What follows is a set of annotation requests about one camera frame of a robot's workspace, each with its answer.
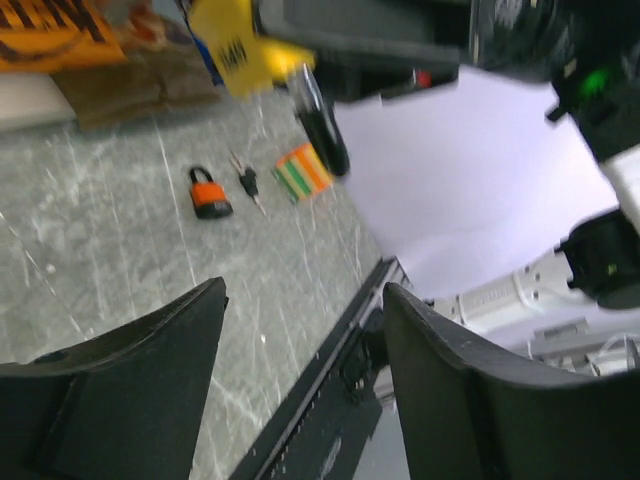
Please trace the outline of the yellow padlock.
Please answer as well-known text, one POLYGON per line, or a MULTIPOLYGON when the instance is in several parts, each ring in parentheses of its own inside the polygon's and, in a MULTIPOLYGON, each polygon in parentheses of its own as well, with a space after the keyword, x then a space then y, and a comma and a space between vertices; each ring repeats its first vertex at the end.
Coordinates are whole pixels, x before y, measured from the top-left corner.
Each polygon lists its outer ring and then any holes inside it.
POLYGON ((242 99, 285 86, 327 171, 338 177, 349 172, 348 152, 333 106, 325 101, 314 77, 311 51, 261 33, 256 1, 196 1, 188 21, 232 96, 242 99))

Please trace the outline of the orange box by right arm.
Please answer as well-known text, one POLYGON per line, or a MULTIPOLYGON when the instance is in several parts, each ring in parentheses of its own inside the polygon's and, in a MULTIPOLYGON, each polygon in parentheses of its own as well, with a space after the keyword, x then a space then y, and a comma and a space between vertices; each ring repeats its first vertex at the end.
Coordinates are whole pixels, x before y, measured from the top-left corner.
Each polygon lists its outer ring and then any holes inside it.
POLYGON ((293 204, 316 196, 334 183, 334 177, 323 166, 310 143, 284 155, 275 164, 272 175, 293 204))

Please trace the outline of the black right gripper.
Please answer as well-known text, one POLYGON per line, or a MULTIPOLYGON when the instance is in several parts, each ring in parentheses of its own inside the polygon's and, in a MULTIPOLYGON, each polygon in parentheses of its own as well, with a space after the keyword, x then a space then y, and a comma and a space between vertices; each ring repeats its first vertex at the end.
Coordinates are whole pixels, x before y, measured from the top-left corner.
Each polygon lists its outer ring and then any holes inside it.
POLYGON ((258 1, 260 34, 301 46, 336 100, 404 96, 458 79, 468 1, 258 1))

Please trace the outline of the keys of orange padlock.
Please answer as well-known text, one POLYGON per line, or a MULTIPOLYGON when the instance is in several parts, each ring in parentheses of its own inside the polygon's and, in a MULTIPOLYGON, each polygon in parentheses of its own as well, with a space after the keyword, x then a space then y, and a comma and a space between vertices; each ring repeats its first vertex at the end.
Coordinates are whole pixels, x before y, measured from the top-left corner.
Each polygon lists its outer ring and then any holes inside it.
POLYGON ((230 162, 238 173, 239 182, 245 193, 253 200, 260 212, 264 216, 267 216, 266 210, 259 197, 257 174, 255 170, 252 167, 245 165, 234 152, 231 152, 230 162))

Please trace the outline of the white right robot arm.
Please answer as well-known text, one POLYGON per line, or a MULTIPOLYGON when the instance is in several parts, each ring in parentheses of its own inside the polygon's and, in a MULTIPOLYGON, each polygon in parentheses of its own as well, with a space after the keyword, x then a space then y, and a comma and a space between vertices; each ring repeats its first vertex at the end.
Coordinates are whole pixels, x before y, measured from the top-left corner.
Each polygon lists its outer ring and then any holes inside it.
POLYGON ((333 170, 420 297, 484 335, 639 307, 635 1, 261 1, 314 52, 333 170))

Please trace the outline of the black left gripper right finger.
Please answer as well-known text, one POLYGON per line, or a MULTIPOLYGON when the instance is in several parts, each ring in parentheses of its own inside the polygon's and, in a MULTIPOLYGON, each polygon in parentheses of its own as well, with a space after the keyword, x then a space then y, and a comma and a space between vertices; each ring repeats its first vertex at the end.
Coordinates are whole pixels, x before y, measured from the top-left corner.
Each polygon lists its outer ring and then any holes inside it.
POLYGON ((514 354, 398 284, 384 332, 414 479, 635 479, 639 374, 594 377, 514 354))

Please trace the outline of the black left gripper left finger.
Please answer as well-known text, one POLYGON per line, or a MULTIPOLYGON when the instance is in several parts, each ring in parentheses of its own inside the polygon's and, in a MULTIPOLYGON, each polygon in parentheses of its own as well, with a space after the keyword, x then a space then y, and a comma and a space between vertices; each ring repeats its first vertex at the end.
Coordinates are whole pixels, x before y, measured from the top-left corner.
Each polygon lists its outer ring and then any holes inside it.
POLYGON ((188 478, 227 302, 210 279, 92 340, 3 364, 2 477, 188 478))

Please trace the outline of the orange padlock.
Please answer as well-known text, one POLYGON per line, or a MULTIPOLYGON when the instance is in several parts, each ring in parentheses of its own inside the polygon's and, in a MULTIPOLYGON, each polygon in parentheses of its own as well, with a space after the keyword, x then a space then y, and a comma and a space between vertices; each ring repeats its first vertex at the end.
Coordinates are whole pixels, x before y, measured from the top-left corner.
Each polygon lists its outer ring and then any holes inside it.
POLYGON ((234 213, 224 189, 214 181, 210 172, 202 166, 189 170, 190 196, 195 215, 200 220, 217 220, 234 213))

